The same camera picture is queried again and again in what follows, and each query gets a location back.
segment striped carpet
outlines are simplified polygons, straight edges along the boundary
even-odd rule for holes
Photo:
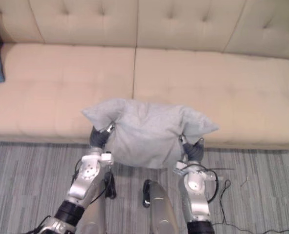
[[[86,152],[83,145],[0,143],[0,234],[29,231],[46,215],[53,215],[70,186],[76,161]],[[203,164],[234,168],[218,171],[223,180],[232,182],[223,199],[228,223],[254,233],[289,229],[289,151],[207,149]],[[177,175],[120,164],[114,165],[113,172],[118,196],[106,201],[108,234],[149,233],[149,210],[141,204],[147,178],[168,191],[181,233],[186,234]],[[207,187],[211,193],[214,182]],[[213,222],[221,222],[218,197],[210,210]],[[221,225],[215,230],[217,234],[244,233]]]

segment black cable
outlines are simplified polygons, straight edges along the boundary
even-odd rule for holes
[[[234,227],[235,229],[241,231],[241,232],[247,232],[247,233],[250,233],[250,234],[255,234],[254,232],[250,231],[250,230],[247,230],[247,229],[241,229],[239,227],[237,227],[236,225],[233,225],[233,224],[230,224],[230,223],[227,223],[226,221],[226,215],[225,215],[225,211],[224,211],[224,208],[223,208],[223,196],[224,196],[224,193],[227,191],[227,189],[229,189],[231,186],[231,181],[229,179],[227,179],[225,181],[225,186],[224,186],[224,189],[220,195],[220,198],[219,198],[219,205],[220,205],[220,208],[221,208],[221,212],[223,214],[223,221],[221,223],[214,223],[213,226],[215,225],[226,225],[226,226],[231,226],[231,227]],[[282,230],[282,231],[277,231],[277,230],[267,230],[261,234],[267,234],[267,233],[285,233],[285,232],[289,232],[289,229],[286,229],[286,230]]]
[[[37,228],[35,228],[34,230],[28,231],[26,233],[21,233],[21,234],[37,234],[41,231],[41,229],[43,228],[43,223],[46,221],[46,219],[50,218],[50,215],[47,215],[42,222],[38,225]]]
[[[110,180],[109,180],[109,182],[108,182],[108,184],[106,185],[106,187],[102,190],[102,192],[95,198],[95,199],[93,199],[89,204],[91,205],[92,203],[94,203],[97,199],[99,199],[99,197],[101,197],[107,190],[108,190],[108,188],[110,187],[110,184],[111,184],[111,181],[112,181],[112,175],[111,175],[111,177],[110,177]]]
[[[191,167],[191,166],[198,166],[198,167],[202,167],[203,170],[197,170],[197,172],[201,172],[201,171],[204,171],[204,172],[212,172],[214,175],[215,175],[215,182],[216,182],[216,186],[215,186],[215,192],[214,192],[214,195],[211,197],[210,200],[208,200],[208,204],[211,203],[217,196],[218,194],[218,190],[219,190],[219,180],[218,180],[218,176],[216,174],[216,172],[212,169],[208,169],[206,168],[205,166],[201,165],[201,164],[196,164],[196,163],[192,163],[192,164],[189,164],[187,166],[185,166],[184,168],[182,168],[182,171]]]
[[[71,182],[71,185],[74,183],[74,181],[76,180],[77,176],[78,176],[78,173],[79,173],[79,169],[77,169],[77,166],[78,164],[81,162],[81,158],[77,161],[77,163],[75,164],[75,167],[74,167],[74,174],[72,175],[72,182]]]

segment sofa seat cushion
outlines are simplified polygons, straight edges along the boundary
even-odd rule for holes
[[[85,107],[132,98],[132,48],[5,44],[0,140],[87,143]]]
[[[289,149],[287,59],[140,48],[134,98],[206,114],[207,147]]]

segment tufted sofa back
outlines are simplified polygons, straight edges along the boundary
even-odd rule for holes
[[[289,0],[0,0],[0,36],[289,59]]]

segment beige sofa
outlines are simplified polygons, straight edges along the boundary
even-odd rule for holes
[[[0,38],[1,141],[87,143],[83,108],[135,98],[289,149],[289,0],[0,0]]]

